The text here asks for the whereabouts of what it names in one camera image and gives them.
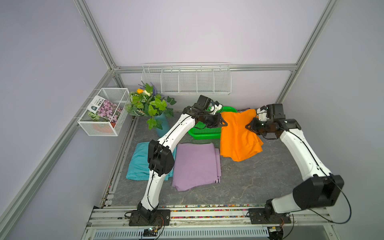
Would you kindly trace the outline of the orange pants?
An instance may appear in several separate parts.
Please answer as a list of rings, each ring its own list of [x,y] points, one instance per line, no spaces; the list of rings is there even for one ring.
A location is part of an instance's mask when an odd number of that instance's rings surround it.
[[[256,114],[254,109],[241,113],[222,113],[222,117],[228,125],[222,127],[221,131],[221,156],[241,162],[263,151],[262,140],[258,135],[246,129],[246,125],[251,123]]]

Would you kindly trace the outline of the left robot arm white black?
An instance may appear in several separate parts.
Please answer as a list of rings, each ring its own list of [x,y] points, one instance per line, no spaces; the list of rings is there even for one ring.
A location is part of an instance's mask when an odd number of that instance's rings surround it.
[[[165,177],[173,169],[173,152],[180,140],[199,122],[207,128],[221,128],[228,124],[221,117],[223,105],[206,96],[199,96],[193,106],[184,108],[181,116],[171,129],[160,139],[149,142],[149,180],[145,194],[138,204],[138,212],[146,219],[155,214]]]

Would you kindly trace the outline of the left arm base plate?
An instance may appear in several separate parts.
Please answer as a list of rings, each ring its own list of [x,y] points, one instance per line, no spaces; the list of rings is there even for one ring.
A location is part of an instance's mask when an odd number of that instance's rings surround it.
[[[135,210],[129,217],[129,226],[168,226],[171,220],[170,210],[154,210],[148,212],[147,210]]]

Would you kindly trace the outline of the purple pants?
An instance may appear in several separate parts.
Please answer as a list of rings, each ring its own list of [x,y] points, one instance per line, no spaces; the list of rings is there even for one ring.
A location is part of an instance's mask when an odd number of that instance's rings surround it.
[[[220,151],[213,143],[179,144],[172,186],[179,192],[221,181]]]

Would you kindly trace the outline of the teal pants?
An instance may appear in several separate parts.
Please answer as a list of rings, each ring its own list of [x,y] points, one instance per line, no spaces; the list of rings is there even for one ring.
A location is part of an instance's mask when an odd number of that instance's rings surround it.
[[[148,148],[150,142],[138,143],[130,161],[126,179],[133,181],[148,181],[150,169],[148,163]]]

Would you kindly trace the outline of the green plastic basket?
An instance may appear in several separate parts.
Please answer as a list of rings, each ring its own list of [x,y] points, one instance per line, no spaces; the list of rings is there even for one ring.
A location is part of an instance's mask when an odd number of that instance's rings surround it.
[[[188,131],[188,134],[195,140],[216,140],[221,138],[221,131],[221,128],[210,129],[198,122],[194,128]]]

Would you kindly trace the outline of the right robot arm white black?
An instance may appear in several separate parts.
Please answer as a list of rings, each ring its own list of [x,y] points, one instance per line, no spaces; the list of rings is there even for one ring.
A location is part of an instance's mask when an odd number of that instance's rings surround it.
[[[297,120],[286,118],[282,104],[262,106],[256,113],[246,129],[262,137],[274,134],[276,140],[288,148],[303,179],[290,194],[268,200],[264,214],[272,216],[334,206],[345,182],[321,162]]]

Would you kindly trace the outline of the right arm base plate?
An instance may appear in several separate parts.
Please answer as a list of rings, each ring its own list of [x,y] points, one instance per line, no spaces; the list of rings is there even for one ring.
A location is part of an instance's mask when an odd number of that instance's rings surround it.
[[[289,214],[277,214],[262,208],[249,209],[246,217],[250,218],[252,225],[283,225],[292,223]]]

